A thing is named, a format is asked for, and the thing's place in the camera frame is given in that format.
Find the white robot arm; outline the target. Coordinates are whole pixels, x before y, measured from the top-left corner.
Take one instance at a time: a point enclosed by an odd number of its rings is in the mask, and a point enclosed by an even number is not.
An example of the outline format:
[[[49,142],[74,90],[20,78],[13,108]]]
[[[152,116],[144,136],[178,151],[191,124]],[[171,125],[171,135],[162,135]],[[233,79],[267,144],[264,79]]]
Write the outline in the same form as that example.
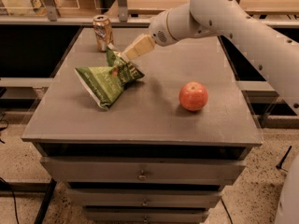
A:
[[[298,44],[253,19],[236,0],[190,0],[160,13],[150,22],[149,34],[140,36],[125,56],[132,60],[154,45],[212,33],[229,39],[292,110],[298,110]],[[286,144],[297,137],[281,130],[264,132],[265,145],[249,156],[249,168],[202,224],[299,224],[299,147]]]

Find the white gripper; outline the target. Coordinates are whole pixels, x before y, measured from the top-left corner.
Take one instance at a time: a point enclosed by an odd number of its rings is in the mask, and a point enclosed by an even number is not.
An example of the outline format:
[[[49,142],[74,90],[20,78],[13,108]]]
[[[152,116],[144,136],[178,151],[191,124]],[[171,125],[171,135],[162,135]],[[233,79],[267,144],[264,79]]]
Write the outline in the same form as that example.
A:
[[[176,35],[177,29],[178,25],[173,11],[163,11],[151,19],[149,35],[139,35],[121,53],[121,57],[125,61],[131,61],[152,51],[155,47],[155,43],[162,47],[173,45],[178,42],[178,37]]]

